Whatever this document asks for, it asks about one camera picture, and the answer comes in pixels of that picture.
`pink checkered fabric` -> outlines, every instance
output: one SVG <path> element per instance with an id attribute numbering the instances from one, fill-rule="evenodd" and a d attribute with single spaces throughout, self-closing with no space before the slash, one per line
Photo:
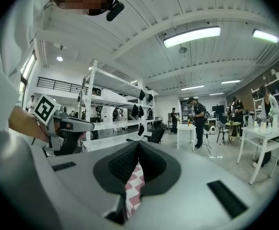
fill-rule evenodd
<path id="1" fill-rule="evenodd" d="M 140 188 L 145 184 L 144 172 L 138 163 L 130 180 L 125 185 L 126 190 L 126 213 L 130 218 L 140 205 Z"/>

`man in black shirt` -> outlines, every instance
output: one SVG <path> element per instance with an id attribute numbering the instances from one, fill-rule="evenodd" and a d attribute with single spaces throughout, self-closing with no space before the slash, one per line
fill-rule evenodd
<path id="1" fill-rule="evenodd" d="M 173 107 L 172 108 L 172 113 L 171 113 L 171 121 L 172 121 L 172 129 L 171 132 L 173 134 L 177 134 L 178 129 L 177 129 L 177 125 L 178 125 L 178 115 L 176 114 L 176 109 Z"/>
<path id="2" fill-rule="evenodd" d="M 195 111 L 194 121 L 196 123 L 196 133 L 198 143 L 196 144 L 196 148 L 202 147 L 203 143 L 203 128 L 204 128 L 204 108 L 203 105 L 197 102 L 193 97 L 189 98 L 190 105 L 193 105 L 193 109 Z"/>
<path id="3" fill-rule="evenodd" d="M 232 115 L 234 116 L 234 120 L 236 122 L 241 123 L 241 125 L 239 126 L 239 137 L 240 137 L 239 139 L 241 140 L 241 137 L 243 136 L 242 127 L 243 127 L 243 124 L 244 124 L 244 115 L 243 115 L 244 105 L 236 97 L 233 97 L 232 101 L 233 101 Z"/>

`gray device surface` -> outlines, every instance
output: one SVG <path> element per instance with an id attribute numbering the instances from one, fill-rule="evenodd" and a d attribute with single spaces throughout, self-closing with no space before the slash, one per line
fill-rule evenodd
<path id="1" fill-rule="evenodd" d="M 117 209 L 120 196 L 106 192 L 92 171 L 100 159 L 134 146 L 160 150 L 176 159 L 181 175 L 164 194 L 141 197 L 135 214 L 122 226 L 105 219 L 108 213 Z M 68 162 L 75 166 L 53 169 L 53 166 Z M 187 151 L 140 141 L 46 158 L 39 147 L 0 132 L 0 188 L 26 219 L 46 224 L 48 228 L 171 230 L 227 226 L 223 229 L 235 229 L 231 223 L 236 219 L 230 218 L 207 186 L 217 180 L 221 180 L 247 207 L 254 205 L 256 197 L 246 184 L 213 162 Z"/>

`office chair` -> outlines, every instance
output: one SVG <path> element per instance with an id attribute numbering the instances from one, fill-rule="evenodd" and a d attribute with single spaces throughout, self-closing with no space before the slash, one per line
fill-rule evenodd
<path id="1" fill-rule="evenodd" d="M 158 120 L 155 121 L 152 125 L 152 135 L 144 136 L 144 137 L 148 138 L 149 142 L 160 144 L 165 130 L 166 130 L 166 126 L 163 123 L 163 120 Z"/>

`white table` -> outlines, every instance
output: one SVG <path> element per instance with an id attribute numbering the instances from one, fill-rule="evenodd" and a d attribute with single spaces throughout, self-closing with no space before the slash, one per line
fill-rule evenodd
<path id="1" fill-rule="evenodd" d="M 265 153 L 268 151 L 272 151 L 274 149 L 279 149 L 279 143 L 271 140 L 275 137 L 279 137 L 279 128 L 276 131 L 272 131 L 271 133 L 268 133 L 268 134 L 262 133 L 261 131 L 259 131 L 259 129 L 257 129 L 255 127 L 243 127 L 242 129 L 243 129 L 243 136 L 242 136 L 241 146 L 240 146 L 239 155 L 238 155 L 238 159 L 237 159 L 237 164 L 240 162 L 240 158 L 241 158 L 241 154 L 243 152 L 245 140 L 256 145 L 256 151 L 253 156 L 253 160 L 256 156 L 257 149 L 261 148 L 257 167 L 255 168 L 252 178 L 249 182 L 249 184 L 253 184 L 253 182 L 258 174 L 258 171 L 260 169 L 260 166 L 262 165 Z M 274 163 L 273 169 L 272 169 L 269 177 L 272 176 L 275 166 L 277 165 L 278 159 L 279 159 L 279 151 L 278 151 L 278 156 L 276 158 L 276 161 Z"/>
<path id="2" fill-rule="evenodd" d="M 208 127 L 210 126 L 210 121 L 215 121 L 215 131 L 217 132 L 217 118 L 208 118 L 207 119 Z"/>
<path id="3" fill-rule="evenodd" d="M 190 124 L 188 126 L 188 124 L 186 125 L 179 125 L 178 124 L 178 149 L 179 149 L 179 132 L 180 130 L 190 130 L 190 140 L 192 140 L 192 150 L 195 150 L 195 140 L 196 140 L 196 127 L 192 124 Z"/>

